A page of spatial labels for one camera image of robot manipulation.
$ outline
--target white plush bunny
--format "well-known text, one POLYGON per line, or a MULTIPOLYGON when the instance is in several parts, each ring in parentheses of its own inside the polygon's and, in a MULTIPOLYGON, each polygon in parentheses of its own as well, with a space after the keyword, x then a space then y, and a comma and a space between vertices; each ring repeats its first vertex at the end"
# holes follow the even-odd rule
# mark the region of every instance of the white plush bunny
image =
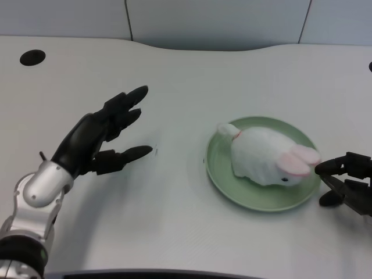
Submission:
POLYGON ((266 186, 293 186, 310 174, 309 165, 320 163, 313 148, 296 144, 270 128, 252 127, 239 130, 232 124, 221 124, 218 132, 232 140, 232 169, 238 177, 249 177, 266 186))

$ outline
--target pink bunny ear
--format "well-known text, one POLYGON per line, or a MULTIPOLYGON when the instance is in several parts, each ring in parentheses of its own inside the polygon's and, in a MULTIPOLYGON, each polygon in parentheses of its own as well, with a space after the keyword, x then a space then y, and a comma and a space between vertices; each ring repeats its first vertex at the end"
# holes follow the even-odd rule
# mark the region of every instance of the pink bunny ear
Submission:
POLYGON ((315 166, 320 163, 320 154, 313 148, 297 144, 291 148, 290 152, 306 164, 315 166))
POLYGON ((293 176, 308 176, 310 174, 310 167, 289 152, 283 153, 276 164, 279 169, 293 176))

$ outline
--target robotic arm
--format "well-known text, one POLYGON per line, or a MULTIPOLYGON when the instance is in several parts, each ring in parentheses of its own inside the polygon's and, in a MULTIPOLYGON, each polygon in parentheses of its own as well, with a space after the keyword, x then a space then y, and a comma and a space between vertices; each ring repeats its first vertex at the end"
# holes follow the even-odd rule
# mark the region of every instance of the robotic arm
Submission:
POLYGON ((143 86, 129 94, 118 94, 100 111, 85 115, 51 160, 40 152, 43 162, 36 173, 17 183, 14 212, 0 229, 0 279, 43 278, 53 244, 53 224, 75 178, 89 171, 100 175, 122 170, 127 163, 151 152, 150 146, 123 153, 99 151, 104 141, 117 138, 139 118, 141 110, 131 109, 147 92, 147 86, 143 86))

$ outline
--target white table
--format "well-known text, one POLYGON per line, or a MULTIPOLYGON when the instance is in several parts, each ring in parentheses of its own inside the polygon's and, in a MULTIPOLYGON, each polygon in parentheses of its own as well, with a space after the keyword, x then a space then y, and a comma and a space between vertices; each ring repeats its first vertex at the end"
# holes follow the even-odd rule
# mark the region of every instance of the white table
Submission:
POLYGON ((148 144, 121 173, 67 194, 48 272, 187 269, 269 279, 370 278, 372 229, 320 194, 282 214, 226 200, 203 158, 216 124, 263 115, 304 131, 324 159, 372 155, 372 47, 284 45, 246 52, 157 49, 130 41, 0 37, 0 221, 18 179, 51 157, 87 112, 149 86, 141 118, 106 149, 148 144), (19 57, 42 49, 44 62, 19 57))

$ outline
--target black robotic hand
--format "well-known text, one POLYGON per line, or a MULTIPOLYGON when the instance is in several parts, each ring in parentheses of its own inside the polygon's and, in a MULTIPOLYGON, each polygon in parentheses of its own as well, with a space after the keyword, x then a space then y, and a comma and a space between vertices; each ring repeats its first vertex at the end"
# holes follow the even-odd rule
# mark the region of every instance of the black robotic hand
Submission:
POLYGON ((371 185, 350 179, 343 182, 333 176, 348 174, 358 179, 372 179, 371 157, 347 152, 343 157, 320 163, 315 173, 331 188, 320 198, 320 206, 334 207, 344 203, 360 215, 372 216, 371 185))
POLYGON ((150 146, 134 147, 123 153, 99 151, 104 141, 117 138, 140 117, 140 109, 131 109, 147 92, 148 87, 142 86, 128 94, 120 93, 108 100, 100 111, 85 115, 64 138, 51 161, 75 179, 89 171, 105 174, 122 170, 127 163, 150 153, 150 146))

